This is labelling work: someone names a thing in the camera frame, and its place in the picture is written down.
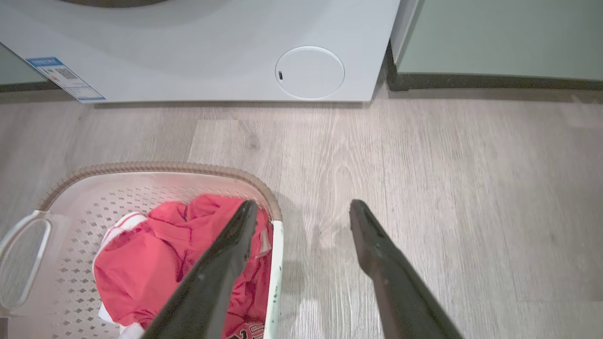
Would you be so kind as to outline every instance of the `red clothing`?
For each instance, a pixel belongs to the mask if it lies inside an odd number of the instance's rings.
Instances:
[[[111,319],[123,326],[140,323],[146,329],[242,202],[218,195],[201,195],[189,206],[171,201],[131,229],[119,229],[123,221],[109,230],[107,236],[116,229],[122,233],[106,237],[108,243],[101,246],[93,269]],[[235,280],[223,337],[248,327],[246,323],[265,321],[271,243],[268,215],[258,210],[251,255]]]

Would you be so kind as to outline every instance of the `beige basket rim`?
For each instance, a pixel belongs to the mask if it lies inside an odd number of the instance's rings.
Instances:
[[[46,193],[46,197],[41,199],[40,203],[38,204],[38,210],[48,211],[52,203],[62,192],[82,179],[92,176],[100,176],[103,174],[135,172],[181,172],[207,174],[211,176],[238,179],[257,189],[268,202],[268,208],[270,208],[270,215],[272,216],[272,219],[282,221],[282,214],[274,193],[272,193],[270,188],[268,188],[268,186],[256,176],[237,168],[187,162],[118,162],[84,167],[70,173],[68,176],[56,183]]]

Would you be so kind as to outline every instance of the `washing machine front panel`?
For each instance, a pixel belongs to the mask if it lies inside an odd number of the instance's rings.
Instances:
[[[275,67],[284,53],[317,46],[345,65],[346,76],[330,95],[311,99],[368,101],[398,1],[166,0],[103,8],[0,0],[0,42],[24,59],[56,58],[107,102],[302,100],[283,90]]]

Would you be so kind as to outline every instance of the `white washing machine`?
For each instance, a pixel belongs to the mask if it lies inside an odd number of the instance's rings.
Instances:
[[[0,42],[82,102],[370,101],[400,0],[0,0]]]

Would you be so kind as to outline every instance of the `wooden floor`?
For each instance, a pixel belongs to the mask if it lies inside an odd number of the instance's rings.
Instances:
[[[82,166],[241,168],[285,223],[281,338],[382,336],[361,198],[466,338],[601,338],[603,93],[433,90],[370,104],[87,106],[0,97],[0,235]]]

